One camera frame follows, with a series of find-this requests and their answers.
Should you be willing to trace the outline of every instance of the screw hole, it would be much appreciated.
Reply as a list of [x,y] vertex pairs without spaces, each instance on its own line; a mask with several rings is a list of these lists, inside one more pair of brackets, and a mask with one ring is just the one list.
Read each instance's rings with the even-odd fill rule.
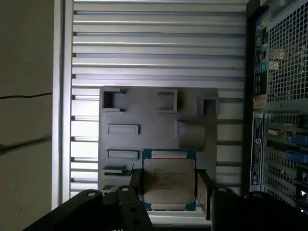
[[131,211],[132,213],[135,213],[135,212],[137,212],[137,209],[136,209],[136,208],[130,208],[130,211]]
[[95,192],[88,193],[88,196],[95,196]]
[[141,220],[134,220],[134,225],[141,225]]
[[220,189],[218,189],[218,191],[220,191],[220,192],[222,192],[222,193],[225,193],[227,190],[224,189],[224,188],[220,188]]

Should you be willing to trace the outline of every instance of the metal frame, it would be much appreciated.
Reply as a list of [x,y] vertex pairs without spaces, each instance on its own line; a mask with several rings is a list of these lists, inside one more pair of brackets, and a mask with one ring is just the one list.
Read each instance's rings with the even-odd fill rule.
[[53,34],[53,94],[52,94],[52,187],[51,208],[60,204],[61,192],[61,162],[60,150],[62,140],[62,47],[63,47],[63,10],[62,0],[54,1],[54,34]]
[[242,156],[242,187],[241,194],[250,191],[251,150],[253,131],[253,98],[255,74],[255,31],[257,19],[268,9],[260,6],[260,0],[250,0],[247,4],[246,22],[246,79],[244,98],[244,125],[243,125],[243,156]]

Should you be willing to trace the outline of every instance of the metal mesh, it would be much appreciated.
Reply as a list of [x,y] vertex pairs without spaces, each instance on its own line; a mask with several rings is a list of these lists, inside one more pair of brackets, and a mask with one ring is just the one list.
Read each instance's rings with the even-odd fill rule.
[[295,199],[295,191],[290,189],[288,186],[281,184],[277,180],[273,179],[272,177],[266,177],[266,183],[272,186],[273,188],[277,189],[278,191],[282,192],[284,195],[294,198]]
[[267,158],[269,160],[273,161],[273,162],[276,162],[277,164],[280,164],[280,165],[286,166],[290,169],[296,170],[297,163],[294,162],[293,160],[288,160],[284,156],[268,152]]
[[269,115],[268,116],[269,123],[277,123],[277,124],[293,124],[298,125],[298,116],[297,115]]
[[295,176],[286,172],[286,171],[283,171],[283,170],[280,170],[279,168],[273,166],[273,165],[268,165],[267,166],[267,171],[277,177],[279,177],[280,179],[283,179],[291,184],[294,184],[295,183]]
[[267,193],[275,198],[277,198],[280,201],[283,201],[286,205],[291,205],[289,202],[285,201],[282,197],[278,196],[276,193],[274,193],[272,190],[267,189]]
[[269,32],[268,101],[308,98],[308,2]]

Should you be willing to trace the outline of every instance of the white wall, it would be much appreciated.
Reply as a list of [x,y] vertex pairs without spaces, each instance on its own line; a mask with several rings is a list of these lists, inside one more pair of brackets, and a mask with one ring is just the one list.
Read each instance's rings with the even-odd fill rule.
[[[53,0],[0,3],[0,96],[52,91]],[[51,132],[51,96],[0,100],[0,144]],[[51,209],[51,143],[0,156],[0,230]]]

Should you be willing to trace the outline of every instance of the blue connector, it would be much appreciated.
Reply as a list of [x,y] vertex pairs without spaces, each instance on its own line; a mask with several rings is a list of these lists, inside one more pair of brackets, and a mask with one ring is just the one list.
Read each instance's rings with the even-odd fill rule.
[[293,143],[296,145],[307,146],[308,145],[308,135],[288,133],[287,142]]
[[308,163],[308,154],[303,152],[296,152],[296,151],[286,151],[287,159],[293,160],[299,163]]

